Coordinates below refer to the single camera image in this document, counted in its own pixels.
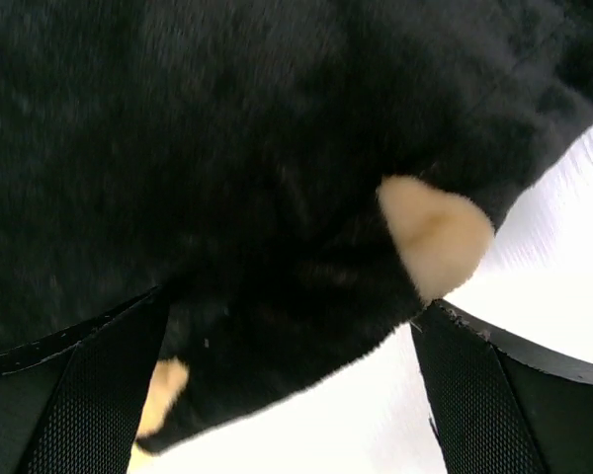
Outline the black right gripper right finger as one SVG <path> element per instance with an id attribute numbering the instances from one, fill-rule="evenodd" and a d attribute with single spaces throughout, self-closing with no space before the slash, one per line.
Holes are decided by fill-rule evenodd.
<path id="1" fill-rule="evenodd" d="M 443 300 L 411 332 L 448 472 L 593 474 L 593 363 Z"/>

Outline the black floral plush pillowcase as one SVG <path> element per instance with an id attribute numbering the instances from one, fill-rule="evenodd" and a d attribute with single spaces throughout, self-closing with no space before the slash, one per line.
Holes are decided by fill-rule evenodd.
<path id="1" fill-rule="evenodd" d="M 0 1 L 0 352 L 159 286 L 155 454 L 465 283 L 593 125 L 593 1 Z"/>

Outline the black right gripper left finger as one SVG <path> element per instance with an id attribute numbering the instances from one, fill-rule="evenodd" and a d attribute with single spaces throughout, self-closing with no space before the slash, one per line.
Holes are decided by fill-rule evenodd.
<path id="1" fill-rule="evenodd" d="M 124 473 L 168 305 L 154 288 L 0 354 L 0 473 Z"/>

